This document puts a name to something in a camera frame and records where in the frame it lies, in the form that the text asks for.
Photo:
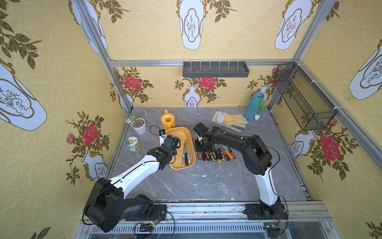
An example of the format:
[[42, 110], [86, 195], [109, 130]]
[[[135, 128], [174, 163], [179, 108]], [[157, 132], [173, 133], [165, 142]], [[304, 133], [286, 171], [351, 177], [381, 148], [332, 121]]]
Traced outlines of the black ribbed handle screwdriver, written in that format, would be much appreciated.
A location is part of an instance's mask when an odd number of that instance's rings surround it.
[[185, 165], [187, 166], [187, 165], [189, 165], [189, 157], [188, 157], [189, 151], [188, 151], [187, 140], [185, 140], [185, 148], [184, 148], [184, 150], [185, 150], [185, 153], [184, 153], [184, 156], [185, 156]]

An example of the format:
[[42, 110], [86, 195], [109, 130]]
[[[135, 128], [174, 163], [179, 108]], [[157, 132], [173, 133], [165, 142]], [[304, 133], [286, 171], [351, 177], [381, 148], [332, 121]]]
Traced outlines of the black yellow cap screwdriver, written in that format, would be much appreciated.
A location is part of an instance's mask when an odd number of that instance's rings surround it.
[[216, 150], [214, 151], [214, 153], [215, 153], [215, 155], [216, 155], [216, 159], [217, 159], [218, 163], [222, 163], [222, 158], [221, 158], [221, 154], [220, 154], [220, 152], [216, 149]]

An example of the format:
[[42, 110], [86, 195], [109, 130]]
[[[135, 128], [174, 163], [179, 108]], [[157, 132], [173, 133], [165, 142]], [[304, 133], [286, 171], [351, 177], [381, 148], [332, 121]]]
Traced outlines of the red handled screwdriver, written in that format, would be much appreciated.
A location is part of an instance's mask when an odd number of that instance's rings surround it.
[[236, 155], [234, 154], [234, 152], [232, 151], [231, 148], [229, 148], [229, 152], [230, 152], [230, 155], [232, 156], [232, 158], [235, 159]]

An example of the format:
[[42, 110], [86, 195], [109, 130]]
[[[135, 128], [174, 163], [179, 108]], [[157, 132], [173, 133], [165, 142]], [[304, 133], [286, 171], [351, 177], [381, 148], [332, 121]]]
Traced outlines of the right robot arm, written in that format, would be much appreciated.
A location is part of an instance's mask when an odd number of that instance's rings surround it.
[[260, 213], [265, 219], [281, 215], [285, 208], [276, 193], [272, 177], [272, 154], [258, 135], [240, 136], [221, 127], [207, 128], [203, 123], [194, 127], [198, 136], [196, 149], [212, 152], [217, 144], [233, 148], [242, 154], [244, 164], [255, 175], [260, 192]]

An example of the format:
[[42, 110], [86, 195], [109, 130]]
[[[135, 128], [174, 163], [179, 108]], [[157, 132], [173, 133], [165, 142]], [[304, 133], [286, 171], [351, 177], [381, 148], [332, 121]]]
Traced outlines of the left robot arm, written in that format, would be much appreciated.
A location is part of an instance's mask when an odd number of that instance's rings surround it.
[[83, 210], [83, 217], [103, 232], [110, 232], [123, 219], [149, 219], [154, 212], [153, 201], [139, 194], [128, 198], [128, 194], [151, 174], [171, 163], [177, 155], [181, 140], [168, 135], [164, 142], [147, 154], [125, 172], [111, 178], [100, 178], [90, 193]]

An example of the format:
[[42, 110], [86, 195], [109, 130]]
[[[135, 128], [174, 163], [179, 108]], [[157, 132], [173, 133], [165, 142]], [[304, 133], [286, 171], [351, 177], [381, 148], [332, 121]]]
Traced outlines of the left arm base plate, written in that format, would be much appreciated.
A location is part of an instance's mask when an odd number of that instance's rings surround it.
[[125, 218], [125, 221], [136, 221], [145, 222], [153, 221], [158, 219], [159, 221], [166, 220], [167, 215], [167, 205], [165, 204], [154, 204], [148, 209], [144, 209], [143, 212], [134, 213], [132, 216]]

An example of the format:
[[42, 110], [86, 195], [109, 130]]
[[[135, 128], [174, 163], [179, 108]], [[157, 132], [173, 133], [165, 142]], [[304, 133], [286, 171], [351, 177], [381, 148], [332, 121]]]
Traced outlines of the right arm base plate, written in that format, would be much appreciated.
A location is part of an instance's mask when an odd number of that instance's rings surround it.
[[288, 214], [286, 207], [282, 203], [276, 203], [272, 206], [266, 204], [245, 204], [243, 214], [248, 220], [286, 220]]

